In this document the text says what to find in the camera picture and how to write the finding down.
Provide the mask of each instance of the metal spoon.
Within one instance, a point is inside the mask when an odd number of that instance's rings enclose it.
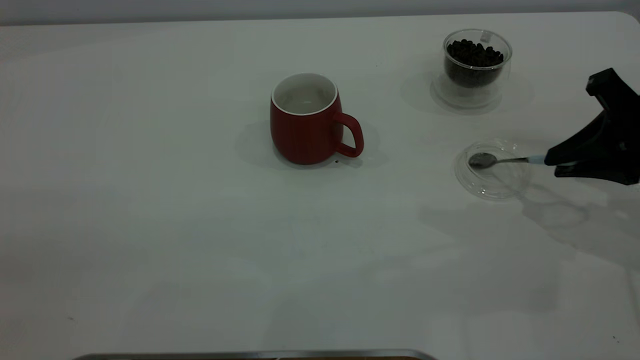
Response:
[[[489,154],[488,152],[478,152],[477,154],[471,155],[471,158],[469,159],[469,166],[476,170],[490,168],[495,164],[499,164],[499,163],[544,164],[545,157],[543,155],[537,155],[537,156],[529,156],[528,158],[498,160],[493,154]]]

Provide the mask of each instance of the white table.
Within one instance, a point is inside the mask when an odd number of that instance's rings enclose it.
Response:
[[[432,100],[446,34],[515,52],[489,112]],[[640,193],[534,170],[486,202],[452,161],[537,153],[640,91],[640,24],[547,13],[0,28],[0,358],[410,348],[454,359],[637,359]],[[271,88],[326,74],[357,160],[274,152]]]

